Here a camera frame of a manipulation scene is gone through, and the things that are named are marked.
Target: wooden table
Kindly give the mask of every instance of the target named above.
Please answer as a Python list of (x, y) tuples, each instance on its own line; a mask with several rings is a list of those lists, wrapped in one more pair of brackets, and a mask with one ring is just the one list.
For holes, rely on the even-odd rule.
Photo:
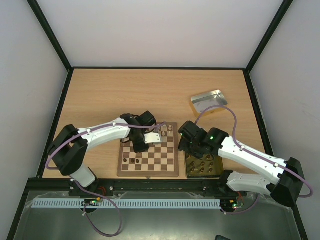
[[(263, 152), (242, 70), (75, 69), (56, 134), (69, 124), (87, 128), (110, 122), (124, 113), (140, 115), (147, 110), (158, 122), (177, 122), (179, 128), (187, 120), (196, 119), (189, 105), (190, 97), (213, 90), (222, 91), (228, 107), (237, 116), (237, 139)], [(199, 125), (207, 131), (215, 127), (231, 134), (234, 118), (223, 110), (204, 116)], [(86, 154), (84, 163), (100, 179), (117, 179), (119, 148), (118, 140), (100, 145)], [(223, 165), (226, 170), (252, 173), (228, 159), (223, 160)], [(63, 178), (58, 170), (47, 169), (43, 177)], [(179, 152), (178, 178), (186, 179), (183, 152)]]

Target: chessboard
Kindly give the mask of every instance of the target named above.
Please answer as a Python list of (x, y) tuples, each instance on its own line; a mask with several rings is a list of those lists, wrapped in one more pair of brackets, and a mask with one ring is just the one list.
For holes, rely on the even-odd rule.
[(146, 152), (134, 152), (132, 142), (120, 143), (118, 177), (178, 177), (178, 126), (167, 122), (158, 133), (162, 143), (150, 144)]

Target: gray metal panel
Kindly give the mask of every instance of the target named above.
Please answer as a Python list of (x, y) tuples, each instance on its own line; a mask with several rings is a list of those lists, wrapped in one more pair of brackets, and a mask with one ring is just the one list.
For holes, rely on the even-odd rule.
[[(252, 204), (245, 198), (246, 206)], [(300, 240), (292, 211), (267, 202), (245, 214), (223, 215), (208, 209), (122, 209), (123, 229), (115, 240)], [(119, 224), (115, 209), (90, 215), (103, 232), (114, 233)], [(104, 240), (79, 209), (26, 208), (16, 240)]]

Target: robotic arm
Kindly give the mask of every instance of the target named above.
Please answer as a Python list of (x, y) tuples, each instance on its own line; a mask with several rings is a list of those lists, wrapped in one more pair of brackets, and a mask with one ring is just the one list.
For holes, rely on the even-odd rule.
[[(48, 153), (63, 176), (71, 176), (82, 187), (90, 188), (98, 179), (83, 163), (87, 151), (112, 140), (128, 138), (132, 141), (136, 153), (145, 152), (149, 149), (149, 144), (162, 142), (157, 132), (147, 132), (156, 124), (154, 116), (146, 111), (140, 116), (123, 114), (114, 121), (89, 128), (77, 129), (73, 125), (67, 125), (50, 145)], [(286, 161), (267, 155), (238, 141), (235, 143), (228, 133), (220, 129), (212, 128), (206, 132), (191, 121), (187, 121), (178, 132), (182, 136), (178, 147), (180, 151), (198, 159), (204, 155), (220, 156), (258, 173), (242, 174), (225, 170), (220, 182), (227, 191), (265, 194), (284, 206), (295, 206), (303, 182), (283, 168), (304, 179), (298, 160), (290, 158)], [(67, 141), (70, 141), (71, 145), (62, 147)], [(271, 160), (274, 164), (261, 158)]]
[(63, 176), (70, 176), (86, 188), (97, 180), (93, 172), (83, 163), (86, 152), (109, 141), (126, 138), (132, 141), (136, 153), (145, 152), (149, 149), (149, 144), (162, 142), (158, 133), (147, 132), (148, 126), (155, 124), (157, 122), (154, 116), (146, 111), (141, 116), (123, 114), (114, 121), (89, 128), (76, 129), (72, 124), (67, 125), (50, 145), (48, 153), (51, 155), (71, 137), (82, 135), (71, 142), (72, 146), (70, 144), (64, 146), (52, 159)]
[[(276, 158), (237, 141), (238, 145), (241, 146), (239, 148), (228, 133), (217, 128), (211, 128), (209, 132), (206, 132), (191, 121), (187, 121), (178, 132), (182, 136), (179, 143), (180, 151), (185, 151), (196, 158), (202, 158), (208, 154), (227, 158), (259, 174), (242, 174), (225, 170), (220, 179), (224, 179), (231, 190), (265, 194), (284, 206), (295, 206), (303, 183), (279, 166), (290, 169), (304, 178), (298, 160), (290, 158), (286, 161)], [(259, 157), (269, 159), (275, 164), (265, 162)]]

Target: white wall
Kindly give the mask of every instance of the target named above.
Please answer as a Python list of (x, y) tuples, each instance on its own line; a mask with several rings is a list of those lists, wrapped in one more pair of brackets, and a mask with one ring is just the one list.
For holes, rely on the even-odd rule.
[(38, 0), (72, 66), (246, 67), (282, 0)]
[(300, 160), (314, 188), (298, 200), (310, 240), (320, 235), (319, 9), (319, 0), (293, 1), (251, 73), (275, 155)]
[(35, 177), (67, 72), (26, 0), (0, 1), (0, 239)]

